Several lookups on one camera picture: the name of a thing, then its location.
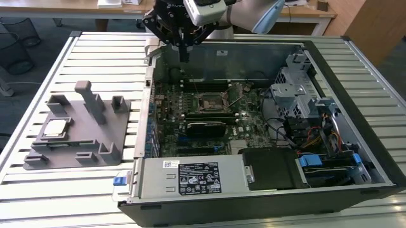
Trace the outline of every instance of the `black plastic cover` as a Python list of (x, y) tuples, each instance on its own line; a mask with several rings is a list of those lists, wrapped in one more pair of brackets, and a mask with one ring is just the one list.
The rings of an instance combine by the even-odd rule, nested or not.
[(243, 162), (254, 172), (250, 190), (303, 189), (299, 168), (295, 162), (298, 155), (290, 148), (242, 149)]

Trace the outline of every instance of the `barcode sticker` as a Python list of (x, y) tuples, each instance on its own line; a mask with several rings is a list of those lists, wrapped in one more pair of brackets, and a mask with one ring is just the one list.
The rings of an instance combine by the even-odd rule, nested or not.
[(164, 161), (163, 163), (163, 168), (167, 169), (167, 168), (178, 168), (179, 166), (179, 160), (176, 161)]

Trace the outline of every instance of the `blue tab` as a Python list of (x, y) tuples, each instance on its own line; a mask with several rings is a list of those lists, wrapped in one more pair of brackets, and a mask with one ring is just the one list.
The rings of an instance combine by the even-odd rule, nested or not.
[(127, 177), (114, 177), (114, 186), (126, 186)]
[(302, 167), (307, 166), (322, 166), (322, 160), (317, 154), (306, 154), (299, 158), (299, 163)]
[(361, 164), (361, 163), (362, 163), (362, 160), (361, 160), (361, 157), (359, 157), (359, 154), (358, 154), (358, 153), (354, 153), (354, 154), (353, 154), (353, 158), (354, 158), (357, 164)]

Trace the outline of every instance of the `warning label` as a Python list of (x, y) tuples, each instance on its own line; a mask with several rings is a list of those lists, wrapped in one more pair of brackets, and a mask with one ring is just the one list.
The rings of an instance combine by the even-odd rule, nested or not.
[(179, 164), (179, 194), (196, 195), (220, 193), (218, 163)]

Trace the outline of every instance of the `desk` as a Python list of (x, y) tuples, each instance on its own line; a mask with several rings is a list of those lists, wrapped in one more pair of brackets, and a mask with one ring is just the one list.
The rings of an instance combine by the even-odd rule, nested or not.
[[(140, 5), (122, 8), (98, 9), (98, 0), (0, 0), (1, 17), (29, 18), (88, 18), (88, 19), (142, 19), (154, 6), (154, 0), (143, 0)], [(337, 16), (329, 12), (303, 6), (291, 6), (282, 10), (278, 22), (315, 23), (314, 36), (322, 36), (330, 20)]]
[[(317, 5), (317, 0), (310, 1), (310, 5)], [(291, 22), (291, 23), (314, 23), (317, 24), (311, 35), (322, 36), (330, 24), (333, 18), (337, 17), (335, 11), (329, 6), (329, 11), (319, 11), (306, 6), (290, 6), (283, 8), (281, 16), (277, 22)]]

